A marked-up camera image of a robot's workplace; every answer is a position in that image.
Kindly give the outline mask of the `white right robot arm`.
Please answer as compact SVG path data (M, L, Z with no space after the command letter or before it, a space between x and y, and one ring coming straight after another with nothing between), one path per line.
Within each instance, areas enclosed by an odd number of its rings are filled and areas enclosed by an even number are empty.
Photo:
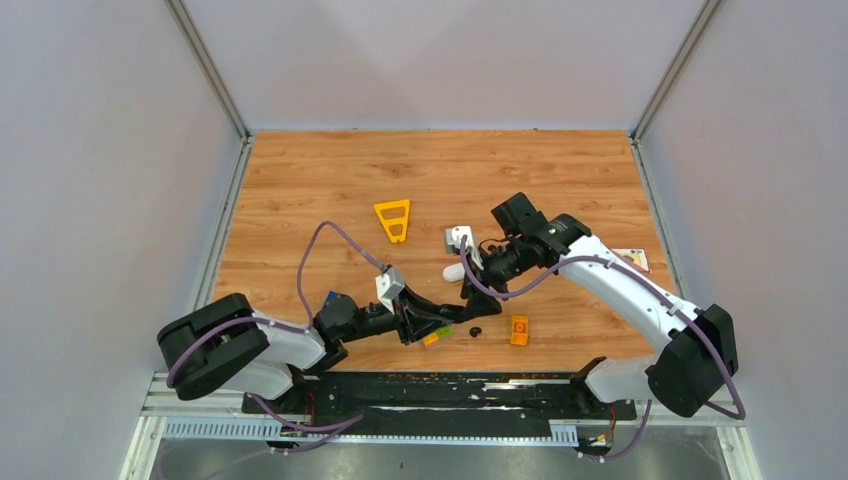
M570 392L577 413L592 418L610 403L641 400L658 402L685 418L708 407L745 419L733 381L739 362L728 311L717 304L701 308L663 289L575 217L549 219L522 192L491 213L507 244L489 253L474 242L470 227L445 231L445 247L460 258L472 292L507 300L557 275L600 299L654 350L648 356L599 357L587 364Z

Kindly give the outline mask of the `white earbud charging case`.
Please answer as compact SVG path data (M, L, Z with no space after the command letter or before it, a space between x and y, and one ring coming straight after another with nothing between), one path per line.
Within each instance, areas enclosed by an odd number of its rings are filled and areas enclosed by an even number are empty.
M461 263L454 263L442 270L442 278L448 283L461 281L465 277L465 269Z

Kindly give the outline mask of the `black earbud charging case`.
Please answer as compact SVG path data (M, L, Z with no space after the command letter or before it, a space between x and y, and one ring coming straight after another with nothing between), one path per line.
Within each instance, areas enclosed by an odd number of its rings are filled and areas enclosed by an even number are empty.
M465 321L465 307L461 305L440 305L438 314L452 323L462 323Z

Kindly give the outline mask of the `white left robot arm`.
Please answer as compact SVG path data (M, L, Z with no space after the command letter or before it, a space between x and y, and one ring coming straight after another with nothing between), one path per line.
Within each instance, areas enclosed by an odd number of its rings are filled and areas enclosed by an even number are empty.
M306 386L295 372L318 373L341 360L352 341L397 333L410 344L465 319L460 305L436 304L403 289L388 304L358 305L330 295L308 327L259 313L233 293L163 327L157 344L167 384L179 399L196 400L221 389L254 393L283 413L298 411Z

